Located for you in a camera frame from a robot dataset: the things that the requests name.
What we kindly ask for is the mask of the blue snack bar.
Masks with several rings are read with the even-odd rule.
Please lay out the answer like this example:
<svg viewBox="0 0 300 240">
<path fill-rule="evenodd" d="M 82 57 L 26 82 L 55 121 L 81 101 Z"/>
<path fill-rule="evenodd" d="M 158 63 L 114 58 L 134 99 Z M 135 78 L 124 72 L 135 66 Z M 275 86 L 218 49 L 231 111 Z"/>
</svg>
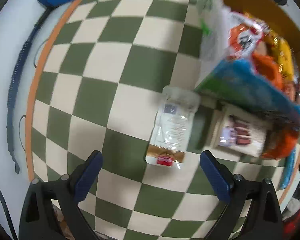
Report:
<svg viewBox="0 0 300 240">
<path fill-rule="evenodd" d="M 294 168 L 294 161 L 295 161 L 295 154 L 296 154 L 296 147 L 294 147 L 290 153 L 290 155 L 286 158 L 285 167 L 283 169 L 282 178 L 280 181 L 280 190 L 285 189 L 291 179 L 293 168 Z"/>
</svg>

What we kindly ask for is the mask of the orange snack bag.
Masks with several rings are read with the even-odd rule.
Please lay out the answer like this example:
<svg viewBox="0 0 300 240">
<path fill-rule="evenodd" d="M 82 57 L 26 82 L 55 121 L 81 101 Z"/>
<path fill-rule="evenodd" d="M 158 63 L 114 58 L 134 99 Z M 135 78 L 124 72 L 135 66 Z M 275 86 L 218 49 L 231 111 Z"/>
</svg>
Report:
<svg viewBox="0 0 300 240">
<path fill-rule="evenodd" d="M 298 129 L 290 126 L 271 133 L 261 158 L 282 159 L 288 157 L 296 146 L 299 134 Z"/>
<path fill-rule="evenodd" d="M 252 57 L 258 74 L 264 76 L 278 90 L 283 90 L 283 78 L 274 58 L 257 52 L 253 52 Z"/>
</svg>

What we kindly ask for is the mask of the Franzzi cookie box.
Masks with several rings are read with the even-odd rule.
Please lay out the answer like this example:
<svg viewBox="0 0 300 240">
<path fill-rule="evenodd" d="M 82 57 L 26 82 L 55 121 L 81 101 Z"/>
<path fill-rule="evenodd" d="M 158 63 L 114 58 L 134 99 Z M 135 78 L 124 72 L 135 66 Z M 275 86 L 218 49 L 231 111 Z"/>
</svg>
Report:
<svg viewBox="0 0 300 240">
<path fill-rule="evenodd" d="M 272 122 L 226 104 L 213 132 L 212 146 L 229 153 L 260 158 L 272 129 Z"/>
</svg>

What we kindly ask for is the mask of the clear gold snack pouch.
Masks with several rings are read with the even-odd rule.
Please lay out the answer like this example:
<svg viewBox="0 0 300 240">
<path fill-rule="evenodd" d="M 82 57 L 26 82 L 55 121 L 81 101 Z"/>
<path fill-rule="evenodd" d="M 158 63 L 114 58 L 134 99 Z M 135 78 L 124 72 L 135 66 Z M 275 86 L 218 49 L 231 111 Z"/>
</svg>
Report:
<svg viewBox="0 0 300 240">
<path fill-rule="evenodd" d="M 182 168 L 200 102 L 200 96 L 191 90 L 163 88 L 145 156 L 148 164 Z"/>
</svg>

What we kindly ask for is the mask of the yellow chocolate snack pack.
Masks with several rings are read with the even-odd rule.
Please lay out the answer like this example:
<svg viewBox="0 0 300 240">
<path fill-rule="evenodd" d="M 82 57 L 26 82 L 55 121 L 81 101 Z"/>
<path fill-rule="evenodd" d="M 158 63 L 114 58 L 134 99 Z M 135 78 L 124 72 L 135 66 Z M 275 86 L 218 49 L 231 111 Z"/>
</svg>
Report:
<svg viewBox="0 0 300 240">
<path fill-rule="evenodd" d="M 275 31 L 270 31 L 271 52 L 279 65 L 279 72 L 287 81 L 294 79 L 294 67 L 292 61 L 292 52 L 288 42 Z"/>
</svg>

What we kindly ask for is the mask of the red white chicken feet pouch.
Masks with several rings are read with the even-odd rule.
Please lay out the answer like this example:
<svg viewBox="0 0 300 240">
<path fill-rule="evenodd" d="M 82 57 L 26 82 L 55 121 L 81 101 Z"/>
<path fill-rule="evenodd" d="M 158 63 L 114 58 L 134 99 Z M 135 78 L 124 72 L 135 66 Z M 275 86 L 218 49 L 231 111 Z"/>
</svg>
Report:
<svg viewBox="0 0 300 240">
<path fill-rule="evenodd" d="M 263 20 L 232 11 L 228 14 L 228 29 L 228 58 L 251 59 L 254 53 L 268 55 L 265 39 L 270 27 Z"/>
</svg>

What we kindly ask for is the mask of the checkered table mat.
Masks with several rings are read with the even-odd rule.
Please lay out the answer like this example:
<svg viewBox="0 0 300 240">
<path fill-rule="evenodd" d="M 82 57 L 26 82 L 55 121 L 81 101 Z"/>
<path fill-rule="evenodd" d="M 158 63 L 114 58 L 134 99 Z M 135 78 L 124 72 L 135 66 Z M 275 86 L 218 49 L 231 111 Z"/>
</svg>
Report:
<svg viewBox="0 0 300 240">
<path fill-rule="evenodd" d="M 286 206 L 292 195 L 279 189 L 283 162 L 213 148 L 222 107 L 233 104 L 196 90 L 202 64 L 226 53 L 232 11 L 222 0 L 72 2 L 31 85 L 30 177 L 57 180 L 100 151 L 102 168 L 78 207 L 96 234 L 113 239 L 204 239 L 225 208 L 200 168 L 204 150 L 246 180 L 270 178 Z M 145 160 L 166 86 L 201 98 L 180 169 Z M 263 120 L 273 123 L 266 143 L 286 126 L 300 132 Z M 300 134 L 295 147 L 300 157 Z"/>
</svg>

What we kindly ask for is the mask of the cardboard box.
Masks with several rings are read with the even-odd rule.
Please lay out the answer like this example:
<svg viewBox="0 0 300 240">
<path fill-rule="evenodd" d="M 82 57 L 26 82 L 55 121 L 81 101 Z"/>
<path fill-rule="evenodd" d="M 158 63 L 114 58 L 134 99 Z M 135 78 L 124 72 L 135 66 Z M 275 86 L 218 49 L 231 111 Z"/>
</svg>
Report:
<svg viewBox="0 0 300 240">
<path fill-rule="evenodd" d="M 300 30 L 293 20 L 271 0 L 222 0 L 237 12 L 247 11 L 266 21 L 294 50 L 300 71 Z M 300 125 L 300 106 L 291 102 L 268 80 L 255 73 L 248 59 L 230 60 L 225 52 L 214 63 L 202 64 L 196 84 L 198 93 L 232 103 L 262 119 Z"/>
</svg>

